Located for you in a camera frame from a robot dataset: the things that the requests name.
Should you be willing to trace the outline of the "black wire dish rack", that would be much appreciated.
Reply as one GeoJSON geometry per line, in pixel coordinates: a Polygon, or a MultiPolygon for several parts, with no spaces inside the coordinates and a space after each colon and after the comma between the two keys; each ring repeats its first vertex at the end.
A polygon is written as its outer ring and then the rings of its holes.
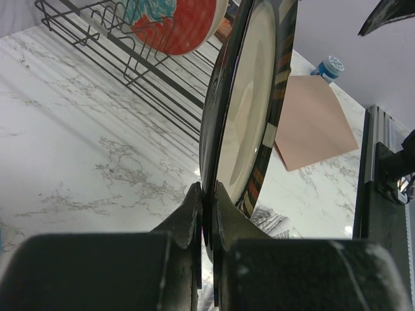
{"type": "Polygon", "coordinates": [[[221,43],[212,37],[184,56],[141,42],[121,16],[121,3],[35,1],[41,22],[116,81],[198,141],[202,106],[221,43]]]}

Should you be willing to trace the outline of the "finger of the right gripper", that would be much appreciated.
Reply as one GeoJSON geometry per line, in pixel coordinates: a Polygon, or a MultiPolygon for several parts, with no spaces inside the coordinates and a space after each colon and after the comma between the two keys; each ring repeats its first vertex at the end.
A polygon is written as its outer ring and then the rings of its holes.
{"type": "Polygon", "coordinates": [[[390,23],[413,18],[414,0],[381,0],[370,13],[358,35],[366,36],[390,23]]]}

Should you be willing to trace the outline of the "brown rimmed beige plate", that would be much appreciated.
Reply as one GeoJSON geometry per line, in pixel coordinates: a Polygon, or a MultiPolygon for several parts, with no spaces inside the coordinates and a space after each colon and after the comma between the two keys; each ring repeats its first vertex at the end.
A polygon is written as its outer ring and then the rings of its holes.
{"type": "Polygon", "coordinates": [[[297,13],[297,1],[242,1],[217,56],[199,141],[208,255],[213,254],[212,203],[219,185],[245,216],[254,211],[291,73],[297,13]]]}

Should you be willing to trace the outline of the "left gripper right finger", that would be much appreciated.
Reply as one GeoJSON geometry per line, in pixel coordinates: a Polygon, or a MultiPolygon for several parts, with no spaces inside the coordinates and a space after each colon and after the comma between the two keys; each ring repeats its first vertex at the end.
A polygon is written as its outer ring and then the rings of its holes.
{"type": "Polygon", "coordinates": [[[361,238],[272,238],[222,185],[212,208],[214,302],[221,310],[413,309],[405,221],[403,236],[384,248],[361,238]]]}

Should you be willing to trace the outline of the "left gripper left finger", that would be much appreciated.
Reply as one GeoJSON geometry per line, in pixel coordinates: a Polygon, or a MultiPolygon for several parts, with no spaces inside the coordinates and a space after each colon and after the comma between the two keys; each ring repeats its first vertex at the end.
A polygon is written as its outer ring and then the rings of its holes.
{"type": "Polygon", "coordinates": [[[148,233],[37,235],[1,280],[2,310],[196,310],[202,189],[148,233]]]}

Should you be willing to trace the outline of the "red blue flower plate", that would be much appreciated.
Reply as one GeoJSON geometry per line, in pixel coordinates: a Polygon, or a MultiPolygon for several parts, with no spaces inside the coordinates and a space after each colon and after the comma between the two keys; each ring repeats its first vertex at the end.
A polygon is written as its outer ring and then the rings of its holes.
{"type": "Polygon", "coordinates": [[[218,29],[227,1],[123,1],[121,16],[140,41],[171,56],[193,52],[218,29]]]}

